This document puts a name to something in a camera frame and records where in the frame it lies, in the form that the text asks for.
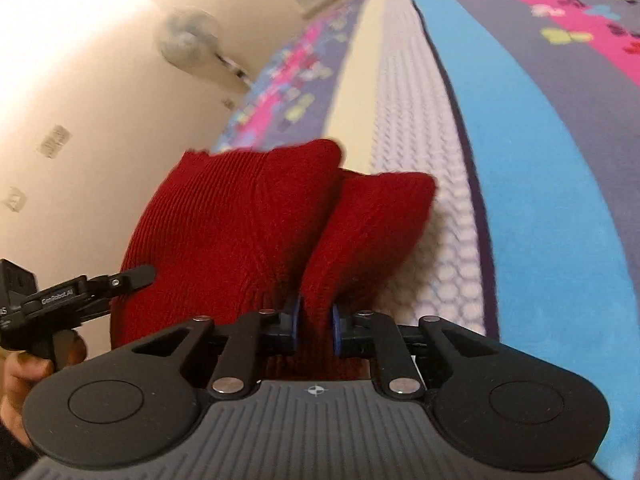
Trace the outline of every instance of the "cream yellow stripe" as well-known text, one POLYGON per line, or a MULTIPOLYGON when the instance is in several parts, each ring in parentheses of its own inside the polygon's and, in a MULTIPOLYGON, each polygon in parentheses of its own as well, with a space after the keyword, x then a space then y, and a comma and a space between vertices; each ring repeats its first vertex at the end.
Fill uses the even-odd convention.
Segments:
POLYGON ((324 129, 324 137, 342 145, 343 166, 359 173, 370 173, 385 3, 364 4, 324 129))

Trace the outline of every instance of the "sweater sleeve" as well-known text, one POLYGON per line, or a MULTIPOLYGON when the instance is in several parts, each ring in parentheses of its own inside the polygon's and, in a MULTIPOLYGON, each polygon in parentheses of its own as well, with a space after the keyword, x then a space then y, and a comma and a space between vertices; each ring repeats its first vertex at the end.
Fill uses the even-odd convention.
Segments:
POLYGON ((31 449, 24 447, 0 423, 0 480, 13 480, 38 459, 31 449))

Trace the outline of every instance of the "blue stripe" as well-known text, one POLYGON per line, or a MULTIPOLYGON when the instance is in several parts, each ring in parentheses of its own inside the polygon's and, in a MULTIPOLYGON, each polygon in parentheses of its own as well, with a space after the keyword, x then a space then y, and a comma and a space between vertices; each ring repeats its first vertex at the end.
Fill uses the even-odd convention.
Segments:
POLYGON ((611 424, 596 463, 630 480, 640 446, 640 330, 607 205, 564 123, 510 54, 456 0, 415 2, 474 152, 502 341, 603 391, 611 424))

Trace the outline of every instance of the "bed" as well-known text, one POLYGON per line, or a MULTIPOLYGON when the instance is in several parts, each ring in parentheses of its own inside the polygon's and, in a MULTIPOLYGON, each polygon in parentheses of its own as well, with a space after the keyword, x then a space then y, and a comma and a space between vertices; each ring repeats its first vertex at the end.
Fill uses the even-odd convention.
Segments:
POLYGON ((262 72, 214 150, 332 137, 425 171, 424 237, 379 298, 584 375, 596 464, 638 478, 640 0, 353 0, 262 72))

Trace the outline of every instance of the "human hand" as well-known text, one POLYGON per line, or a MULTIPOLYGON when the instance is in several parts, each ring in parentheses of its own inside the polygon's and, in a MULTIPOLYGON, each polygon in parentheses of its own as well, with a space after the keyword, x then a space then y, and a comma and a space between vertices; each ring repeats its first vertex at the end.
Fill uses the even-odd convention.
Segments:
MULTIPOLYGON (((67 365, 75 365, 86 359, 86 344, 76 334, 67 365)), ((0 420, 12 435, 24 446, 31 447, 31 441, 24 431, 22 406, 27 394, 41 380, 53 373, 53 363, 27 352, 12 352, 4 362, 3 390, 0 400, 0 420)))

